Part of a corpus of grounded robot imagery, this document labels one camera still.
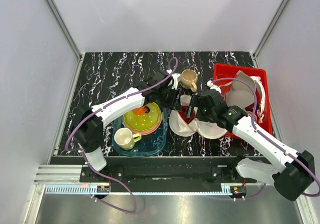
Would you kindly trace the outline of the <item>red bra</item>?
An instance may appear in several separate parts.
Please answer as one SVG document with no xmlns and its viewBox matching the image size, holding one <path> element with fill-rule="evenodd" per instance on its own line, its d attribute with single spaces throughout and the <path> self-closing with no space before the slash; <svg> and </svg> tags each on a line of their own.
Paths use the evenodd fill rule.
<svg viewBox="0 0 320 224">
<path fill-rule="evenodd" d="M 182 120 L 186 123 L 186 124 L 190 124 L 192 121 L 194 121 L 196 119 L 196 110 L 193 110 L 193 113 L 191 115 L 191 117 L 187 117 L 187 109 L 188 106 L 187 105 L 182 105 L 182 110 L 178 111 L 180 117 L 182 118 Z"/>
</svg>

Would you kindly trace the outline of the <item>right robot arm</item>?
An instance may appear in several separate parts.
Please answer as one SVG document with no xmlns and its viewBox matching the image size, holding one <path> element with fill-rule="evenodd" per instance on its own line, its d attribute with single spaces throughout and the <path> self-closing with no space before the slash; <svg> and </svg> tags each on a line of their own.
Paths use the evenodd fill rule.
<svg viewBox="0 0 320 224">
<path fill-rule="evenodd" d="M 313 183 L 319 183 L 315 173 L 314 157 L 308 151 L 298 152 L 277 140 L 239 106 L 228 106 L 221 94 L 210 89 L 202 95 L 193 94 L 186 110 L 190 116 L 197 108 L 196 119 L 217 124 L 241 138 L 260 152 L 268 163 L 241 157 L 227 169 L 229 180 L 255 179 L 272 185 L 280 195 L 295 201 Z"/>
</svg>

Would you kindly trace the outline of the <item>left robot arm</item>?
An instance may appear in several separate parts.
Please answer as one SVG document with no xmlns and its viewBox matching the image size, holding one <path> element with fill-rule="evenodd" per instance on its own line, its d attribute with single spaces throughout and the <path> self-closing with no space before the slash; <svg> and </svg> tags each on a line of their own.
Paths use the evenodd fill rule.
<svg viewBox="0 0 320 224">
<path fill-rule="evenodd" d="M 178 85 L 181 79 L 181 74 L 159 71 L 135 88 L 131 87 L 105 103 L 79 109 L 70 137 L 82 148 L 85 161 L 92 167 L 92 178 L 102 182 L 108 176 L 107 162 L 101 149 L 105 127 L 128 111 L 152 102 L 164 108 L 180 110 L 178 96 L 181 90 Z"/>
</svg>

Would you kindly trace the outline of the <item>grey bra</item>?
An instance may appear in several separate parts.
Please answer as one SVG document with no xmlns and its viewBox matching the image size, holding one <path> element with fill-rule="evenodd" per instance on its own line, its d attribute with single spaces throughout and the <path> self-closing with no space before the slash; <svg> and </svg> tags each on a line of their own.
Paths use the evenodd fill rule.
<svg viewBox="0 0 320 224">
<path fill-rule="evenodd" d="M 230 86 L 230 89 L 224 93 L 224 100 L 229 107 L 238 106 L 241 109 L 245 109 L 255 102 L 251 89 L 256 91 L 256 86 L 253 79 L 243 71 L 238 71 L 235 78 L 247 83 L 249 87 L 236 80 L 229 81 L 226 84 L 220 84 L 219 87 L 222 89 L 222 87 Z"/>
</svg>

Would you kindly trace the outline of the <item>white lace bra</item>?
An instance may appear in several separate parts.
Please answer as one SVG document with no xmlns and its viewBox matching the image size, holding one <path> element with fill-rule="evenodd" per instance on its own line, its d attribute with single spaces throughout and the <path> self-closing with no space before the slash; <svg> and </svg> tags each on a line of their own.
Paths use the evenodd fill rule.
<svg viewBox="0 0 320 224">
<path fill-rule="evenodd" d="M 251 76 L 251 78 L 253 79 L 256 85 L 256 90 L 258 91 L 260 96 L 259 109 L 257 110 L 257 116 L 258 116 L 258 122 L 262 123 L 264 119 L 264 111 L 265 111 L 264 109 L 266 106 L 266 92 L 262 84 L 261 78 L 259 76 Z"/>
</svg>

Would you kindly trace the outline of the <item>beige ceramic mug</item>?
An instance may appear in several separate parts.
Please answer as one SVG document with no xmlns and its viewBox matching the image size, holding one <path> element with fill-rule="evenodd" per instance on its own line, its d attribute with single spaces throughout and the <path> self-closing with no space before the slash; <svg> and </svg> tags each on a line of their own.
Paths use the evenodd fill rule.
<svg viewBox="0 0 320 224">
<path fill-rule="evenodd" d="M 198 90 L 197 82 L 198 82 L 198 75 L 194 70 L 186 69 L 181 74 L 181 81 L 182 85 L 186 89 L 190 89 L 194 93 Z"/>
</svg>

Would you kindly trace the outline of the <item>pink plate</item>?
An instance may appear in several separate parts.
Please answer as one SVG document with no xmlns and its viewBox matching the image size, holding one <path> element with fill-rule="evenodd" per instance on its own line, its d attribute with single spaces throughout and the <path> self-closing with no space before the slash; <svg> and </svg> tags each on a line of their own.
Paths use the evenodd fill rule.
<svg viewBox="0 0 320 224">
<path fill-rule="evenodd" d="M 122 124 L 134 134 L 148 135 L 159 128 L 162 117 L 162 112 L 160 114 L 147 113 L 142 115 L 125 114 L 122 117 Z"/>
</svg>

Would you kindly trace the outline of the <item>green polka dot bowl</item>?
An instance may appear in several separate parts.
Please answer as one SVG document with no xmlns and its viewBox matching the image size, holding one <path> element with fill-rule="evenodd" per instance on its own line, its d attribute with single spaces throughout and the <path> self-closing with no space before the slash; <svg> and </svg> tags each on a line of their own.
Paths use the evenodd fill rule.
<svg viewBox="0 0 320 224">
<path fill-rule="evenodd" d="M 161 123 L 162 111 L 157 103 L 148 103 L 125 113 L 122 120 L 126 128 L 134 131 L 147 131 Z"/>
</svg>

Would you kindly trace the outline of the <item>orange mug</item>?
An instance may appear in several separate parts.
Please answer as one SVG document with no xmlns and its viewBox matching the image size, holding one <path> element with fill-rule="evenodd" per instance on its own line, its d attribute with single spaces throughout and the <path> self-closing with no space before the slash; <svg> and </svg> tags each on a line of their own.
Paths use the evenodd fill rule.
<svg viewBox="0 0 320 224">
<path fill-rule="evenodd" d="M 149 107 L 147 105 L 144 105 L 142 107 L 138 107 L 138 108 L 133 109 L 133 112 L 136 115 L 142 115 L 142 114 L 145 114 L 145 113 L 149 113 L 150 109 L 149 109 Z"/>
</svg>

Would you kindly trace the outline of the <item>red plastic bin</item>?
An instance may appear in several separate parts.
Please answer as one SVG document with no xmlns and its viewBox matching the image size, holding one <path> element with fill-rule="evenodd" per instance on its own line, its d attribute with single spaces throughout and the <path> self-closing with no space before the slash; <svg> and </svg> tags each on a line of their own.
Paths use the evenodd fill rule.
<svg viewBox="0 0 320 224">
<path fill-rule="evenodd" d="M 227 64 L 222 64 L 222 63 L 216 63 L 213 68 L 213 79 L 221 79 L 221 78 L 234 78 L 236 73 L 238 71 L 243 71 L 245 74 L 248 76 L 259 76 L 261 78 L 265 94 L 266 94 L 266 102 L 265 102 L 265 110 L 264 110 L 264 119 L 262 123 L 258 122 L 258 115 L 257 115 L 257 109 L 254 119 L 255 122 L 263 128 L 265 131 L 268 133 L 272 134 L 272 121 L 271 121 L 271 113 L 270 113 L 270 99 L 269 99 L 269 90 L 268 90 L 268 80 L 267 80 L 267 73 L 263 69 L 257 69 L 257 68 L 252 68 L 252 67 L 242 67 L 242 66 L 234 66 L 234 65 L 227 65 Z M 257 94 L 257 101 L 258 101 L 258 107 L 260 103 L 260 97 L 259 93 L 256 90 Z"/>
</svg>

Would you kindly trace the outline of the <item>teal transparent plastic tub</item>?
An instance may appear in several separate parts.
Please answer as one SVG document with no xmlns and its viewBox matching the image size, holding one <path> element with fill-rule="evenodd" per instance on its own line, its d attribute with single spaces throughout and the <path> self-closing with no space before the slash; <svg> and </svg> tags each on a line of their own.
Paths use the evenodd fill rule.
<svg viewBox="0 0 320 224">
<path fill-rule="evenodd" d="M 135 143 L 134 147 L 131 150 L 121 149 L 115 142 L 112 140 L 113 149 L 121 156 L 128 157 L 150 157 L 157 156 L 164 148 L 166 144 L 166 133 L 167 133 L 167 110 L 158 104 L 162 111 L 162 123 L 159 128 L 151 134 L 142 135 L 142 139 Z M 117 130 L 125 128 L 122 124 L 122 117 L 117 118 L 113 121 L 113 137 Z"/>
</svg>

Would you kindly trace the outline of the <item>cream and yellow mug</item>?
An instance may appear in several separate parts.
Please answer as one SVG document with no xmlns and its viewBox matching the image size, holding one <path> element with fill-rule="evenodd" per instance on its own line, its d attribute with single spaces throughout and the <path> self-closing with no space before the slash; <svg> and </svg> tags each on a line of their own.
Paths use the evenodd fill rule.
<svg viewBox="0 0 320 224">
<path fill-rule="evenodd" d="M 121 128 L 117 130 L 114 136 L 116 144 L 123 150 L 131 150 L 135 143 L 140 141 L 141 138 L 141 134 L 134 134 L 128 128 Z"/>
</svg>

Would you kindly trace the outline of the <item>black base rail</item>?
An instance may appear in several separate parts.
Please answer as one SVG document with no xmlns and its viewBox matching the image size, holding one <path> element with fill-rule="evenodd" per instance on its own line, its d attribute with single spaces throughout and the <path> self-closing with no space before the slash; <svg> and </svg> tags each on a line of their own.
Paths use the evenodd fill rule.
<svg viewBox="0 0 320 224">
<path fill-rule="evenodd" d="M 118 180 L 133 192 L 211 192 L 222 183 L 255 183 L 235 171 L 236 157 L 108 157 L 101 171 L 112 177 L 111 190 L 122 192 Z"/>
</svg>

